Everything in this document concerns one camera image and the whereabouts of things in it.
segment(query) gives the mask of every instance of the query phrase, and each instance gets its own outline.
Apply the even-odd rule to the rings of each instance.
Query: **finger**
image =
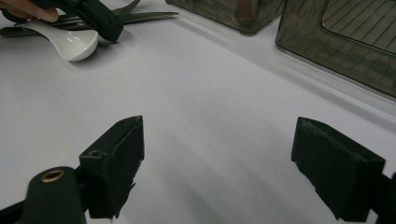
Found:
[[[58,20],[58,12],[55,8],[43,9],[36,6],[33,2],[29,0],[3,0],[3,2],[26,12],[37,18],[41,18],[45,21],[56,21]]]
[[[20,11],[20,10],[9,9],[8,12],[16,17],[19,17],[19,18],[29,19],[29,20],[36,19],[36,17],[34,17],[30,14],[27,14],[26,12]]]
[[[10,6],[7,3],[0,2],[0,8],[2,8],[2,9],[10,9],[10,8],[12,8],[12,6]]]

